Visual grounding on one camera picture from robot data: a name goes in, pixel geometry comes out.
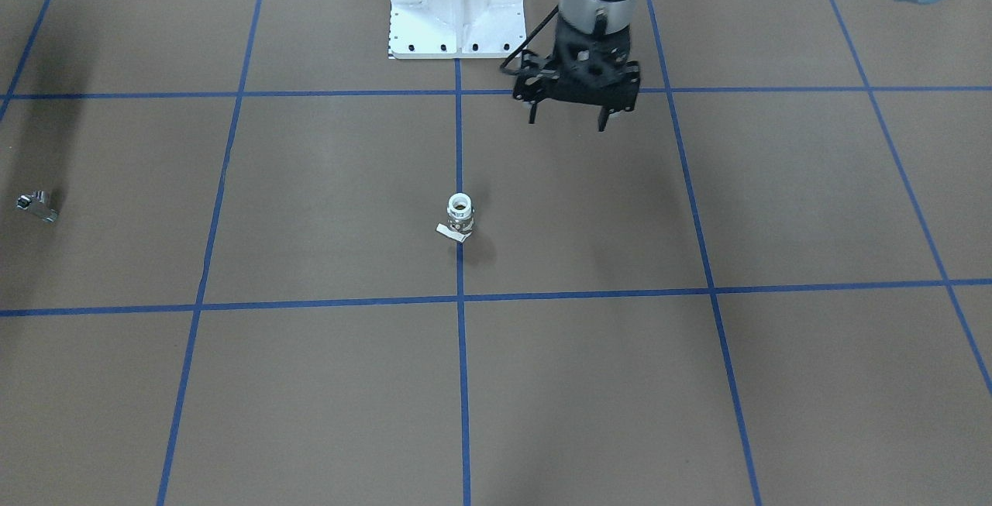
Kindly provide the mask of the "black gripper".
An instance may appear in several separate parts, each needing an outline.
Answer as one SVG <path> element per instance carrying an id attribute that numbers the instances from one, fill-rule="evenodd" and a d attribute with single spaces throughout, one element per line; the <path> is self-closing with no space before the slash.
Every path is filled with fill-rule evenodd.
<path id="1" fill-rule="evenodd" d="M 547 15 L 511 52 L 518 66 L 511 96 L 529 107 L 529 125 L 536 122 L 545 100 L 588 105 L 599 109 L 598 132 L 605 131 L 610 115 L 633 112 L 640 94 L 640 62 L 630 57 L 631 27 L 606 33 L 604 16 L 592 33 L 581 32 L 557 14 Z M 535 53 L 530 43 L 550 22 L 555 23 L 553 49 Z"/>

